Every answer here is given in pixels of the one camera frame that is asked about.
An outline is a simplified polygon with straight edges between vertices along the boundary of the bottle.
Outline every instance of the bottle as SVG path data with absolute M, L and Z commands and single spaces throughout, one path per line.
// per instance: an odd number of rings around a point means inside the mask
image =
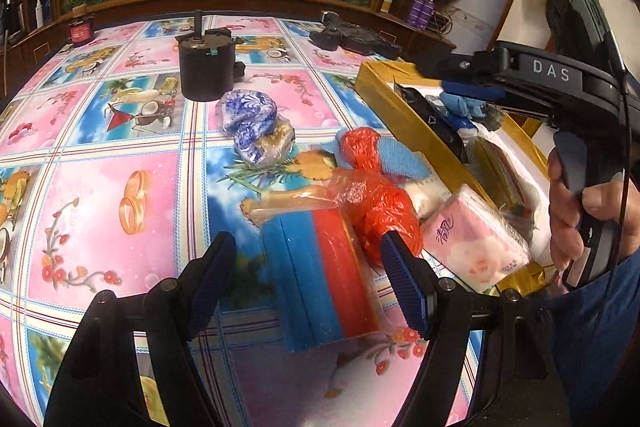
M 409 26 L 413 26 L 417 28 L 418 19 L 420 18 L 420 13 L 422 12 L 422 7 L 426 3 L 425 0 L 414 0 L 411 4 L 411 9 L 409 10 L 409 15 L 406 18 L 406 22 Z
M 44 26 L 44 20 L 42 18 L 42 3 L 40 0 L 36 3 L 36 26 L 42 28 Z
M 76 6 L 71 11 L 73 20 L 69 25 L 71 43 L 73 47 L 79 48 L 95 39 L 94 18 L 86 16 L 86 4 Z
M 436 5 L 433 0 L 425 1 L 422 6 L 422 11 L 420 12 L 420 16 L 418 17 L 419 30 L 423 30 L 427 27 L 434 13 L 436 13 Z

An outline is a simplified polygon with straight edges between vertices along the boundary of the person's arm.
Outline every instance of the person's arm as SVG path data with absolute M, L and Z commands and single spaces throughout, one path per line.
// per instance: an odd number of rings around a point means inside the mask
M 549 156 L 549 214 L 551 255 L 558 269 L 583 252 L 582 238 L 575 229 L 580 221 L 580 204 L 562 183 L 562 168 L 555 153 Z M 585 189 L 585 211 L 601 220 L 618 219 L 622 182 Z M 556 325 L 553 353 L 562 378 L 572 419 L 580 425 L 603 396 L 631 341 L 640 313 L 640 193 L 629 187 L 625 226 L 620 246 L 624 261 L 615 273 L 614 285 L 601 323 L 594 336 L 596 318 L 602 304 L 609 273 L 587 286 L 547 301 Z

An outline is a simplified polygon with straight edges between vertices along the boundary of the hand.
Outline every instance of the hand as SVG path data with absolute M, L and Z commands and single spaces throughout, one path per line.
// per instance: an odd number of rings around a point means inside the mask
M 579 259 L 584 245 L 576 226 L 580 221 L 582 209 L 578 199 L 562 182 L 562 166 L 556 150 L 548 158 L 549 217 L 551 225 L 551 259 L 559 270 L 565 270 L 570 261 Z M 620 217 L 622 201 L 622 175 L 617 174 L 612 181 L 602 185 L 585 188 L 582 192 L 582 206 L 591 216 L 601 221 Z M 626 198 L 625 226 L 620 243 L 620 259 L 633 254 L 640 247 L 640 193 L 629 183 Z

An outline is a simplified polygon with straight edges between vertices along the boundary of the black handle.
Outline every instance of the black handle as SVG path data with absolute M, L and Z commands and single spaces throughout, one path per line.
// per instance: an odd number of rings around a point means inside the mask
M 614 174 L 622 171 L 620 158 L 605 153 L 596 144 L 587 143 L 570 132 L 556 132 L 554 142 L 562 165 L 564 185 L 580 202 L 585 187 L 609 182 Z M 582 213 L 576 228 L 580 232 L 584 251 L 580 259 L 572 262 L 562 275 L 562 282 L 568 289 L 581 288 L 609 269 L 617 227 L 615 221 L 600 221 L 586 212 Z

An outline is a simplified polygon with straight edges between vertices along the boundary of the white bottle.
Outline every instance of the white bottle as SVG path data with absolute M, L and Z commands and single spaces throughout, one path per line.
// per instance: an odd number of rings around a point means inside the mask
M 44 20 L 42 19 L 42 3 L 40 0 L 36 3 L 36 24 L 38 28 L 42 28 L 44 26 Z

